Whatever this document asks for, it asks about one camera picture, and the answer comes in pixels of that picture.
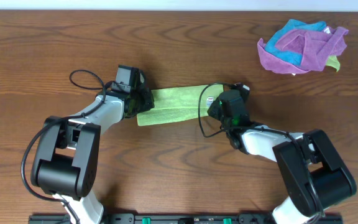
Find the green microfiber cloth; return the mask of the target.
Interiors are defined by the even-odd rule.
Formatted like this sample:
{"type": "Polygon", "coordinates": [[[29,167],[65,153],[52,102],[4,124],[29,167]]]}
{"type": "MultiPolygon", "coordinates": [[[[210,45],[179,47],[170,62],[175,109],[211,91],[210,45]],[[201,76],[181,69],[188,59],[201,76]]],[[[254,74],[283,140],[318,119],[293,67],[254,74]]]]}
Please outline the green microfiber cloth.
{"type": "Polygon", "coordinates": [[[224,91],[222,85],[185,86],[152,90],[155,107],[137,115],[139,126],[177,123],[207,116],[211,103],[224,91]]]}

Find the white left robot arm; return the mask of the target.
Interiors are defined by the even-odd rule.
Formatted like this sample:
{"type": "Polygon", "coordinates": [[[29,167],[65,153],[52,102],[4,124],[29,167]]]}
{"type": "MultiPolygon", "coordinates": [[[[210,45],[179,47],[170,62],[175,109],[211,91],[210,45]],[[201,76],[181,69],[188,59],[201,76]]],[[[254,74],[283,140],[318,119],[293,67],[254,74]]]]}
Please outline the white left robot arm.
{"type": "Polygon", "coordinates": [[[154,107],[144,72],[120,65],[116,78],[99,81],[94,101],[66,117],[50,116],[27,146],[37,145],[26,189],[36,197],[60,203],[68,215],[38,218],[40,223],[110,223],[93,184],[101,135],[118,122],[154,107]]]}

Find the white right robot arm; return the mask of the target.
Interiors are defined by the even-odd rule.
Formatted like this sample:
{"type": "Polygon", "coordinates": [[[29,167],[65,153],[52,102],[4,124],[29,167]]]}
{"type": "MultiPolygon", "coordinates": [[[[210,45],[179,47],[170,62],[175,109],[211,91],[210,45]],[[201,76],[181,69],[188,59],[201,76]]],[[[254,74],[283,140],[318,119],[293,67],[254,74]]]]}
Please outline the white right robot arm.
{"type": "Polygon", "coordinates": [[[252,122],[248,95],[248,90],[224,91],[208,115],[220,121],[234,149],[277,163],[288,197],[273,210],[275,223],[316,223],[326,209],[356,194],[355,179],[323,130],[289,133],[252,122]]]}

